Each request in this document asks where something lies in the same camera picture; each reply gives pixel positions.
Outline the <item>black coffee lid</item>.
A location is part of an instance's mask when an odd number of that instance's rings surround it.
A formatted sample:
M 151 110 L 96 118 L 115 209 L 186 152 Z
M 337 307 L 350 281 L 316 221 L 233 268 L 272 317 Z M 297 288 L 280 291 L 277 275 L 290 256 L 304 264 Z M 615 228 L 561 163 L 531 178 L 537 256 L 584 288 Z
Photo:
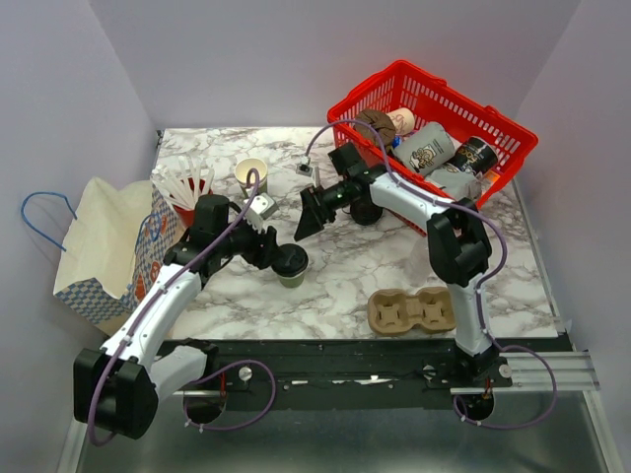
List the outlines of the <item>black coffee lid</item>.
M 301 246 L 285 243 L 278 247 L 271 268 L 280 277 L 292 278 L 302 274 L 308 264 L 309 256 Z

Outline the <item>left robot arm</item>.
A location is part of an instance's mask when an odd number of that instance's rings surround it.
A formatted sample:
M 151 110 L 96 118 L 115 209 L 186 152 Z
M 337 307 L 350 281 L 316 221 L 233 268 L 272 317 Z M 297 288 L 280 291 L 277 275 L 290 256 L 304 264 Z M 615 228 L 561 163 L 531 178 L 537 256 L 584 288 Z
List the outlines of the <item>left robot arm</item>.
M 217 381 L 211 343 L 185 340 L 164 355 L 159 350 L 181 313 L 231 258 L 288 280 L 305 273 L 309 257 L 301 246 L 278 244 L 273 227 L 254 223 L 249 203 L 231 220 L 235 207 L 222 195 L 201 197 L 192 226 L 167 251 L 149 294 L 98 350 L 85 349 L 75 359 L 76 421 L 139 439 L 162 401 L 190 383 L 206 389 Z

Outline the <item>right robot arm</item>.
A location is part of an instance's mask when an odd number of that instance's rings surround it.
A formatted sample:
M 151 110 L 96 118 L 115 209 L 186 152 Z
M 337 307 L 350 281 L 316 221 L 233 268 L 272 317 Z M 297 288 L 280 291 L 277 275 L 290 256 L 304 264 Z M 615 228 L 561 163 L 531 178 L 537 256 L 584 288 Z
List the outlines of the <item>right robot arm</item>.
M 310 185 L 300 192 L 302 214 L 294 240 L 311 237 L 335 221 L 336 212 L 353 204 L 386 209 L 427 235 L 429 261 L 448 288 L 456 320 L 456 379 L 467 386 L 489 374 L 498 357 L 485 314 L 483 276 L 492 254 L 475 204 L 454 202 L 413 185 L 389 164 L 368 166 L 351 143 L 329 153 L 341 180 L 324 188 Z

